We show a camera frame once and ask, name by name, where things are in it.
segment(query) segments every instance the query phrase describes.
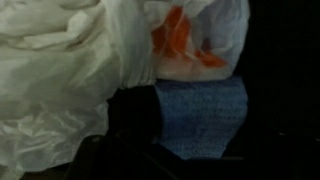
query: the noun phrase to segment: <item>crumpled plastic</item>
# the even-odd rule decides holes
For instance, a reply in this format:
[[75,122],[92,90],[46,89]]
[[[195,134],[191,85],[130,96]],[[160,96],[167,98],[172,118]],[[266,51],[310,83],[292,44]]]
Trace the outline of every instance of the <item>crumpled plastic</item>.
[[156,76],[177,81],[230,77],[243,49],[247,0],[167,0],[144,5]]
[[104,135],[118,88],[155,81],[136,0],[0,1],[0,164],[41,171]]

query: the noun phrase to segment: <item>orange object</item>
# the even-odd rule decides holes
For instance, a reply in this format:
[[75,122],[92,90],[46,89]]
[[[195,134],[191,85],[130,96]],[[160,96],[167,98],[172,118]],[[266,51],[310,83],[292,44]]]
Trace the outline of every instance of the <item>orange object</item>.
[[[154,53],[160,54],[165,58],[175,59],[182,57],[183,60],[191,61],[191,58],[187,56],[190,32],[191,22],[184,14],[183,8],[173,6],[164,24],[152,32]],[[222,67],[227,64],[209,50],[204,52],[195,50],[195,52],[188,53],[193,54],[207,67]]]

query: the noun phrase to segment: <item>white plastic bag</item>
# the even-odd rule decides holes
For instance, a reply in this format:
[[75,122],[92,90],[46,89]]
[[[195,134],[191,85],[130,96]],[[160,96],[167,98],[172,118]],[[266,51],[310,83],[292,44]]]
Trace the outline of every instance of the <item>white plastic bag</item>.
[[160,79],[206,81],[233,73],[244,46],[247,0],[145,1]]
[[136,0],[0,3],[0,164],[41,171],[107,131],[117,88],[154,83]]

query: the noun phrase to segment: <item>blue fabric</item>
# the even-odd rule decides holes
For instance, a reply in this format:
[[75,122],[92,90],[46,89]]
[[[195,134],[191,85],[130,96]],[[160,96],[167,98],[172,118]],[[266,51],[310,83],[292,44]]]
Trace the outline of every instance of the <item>blue fabric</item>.
[[221,158],[247,115],[240,77],[224,81],[156,85],[162,116],[160,144],[182,159]]

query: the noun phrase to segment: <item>plastic bag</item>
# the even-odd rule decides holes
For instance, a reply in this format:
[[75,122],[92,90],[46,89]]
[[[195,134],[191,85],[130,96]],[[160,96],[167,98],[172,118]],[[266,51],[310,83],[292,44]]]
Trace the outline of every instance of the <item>plastic bag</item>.
[[135,0],[0,3],[0,164],[41,171],[107,131],[117,88],[154,83]]
[[232,75],[244,46],[247,0],[146,1],[160,79],[206,81]]

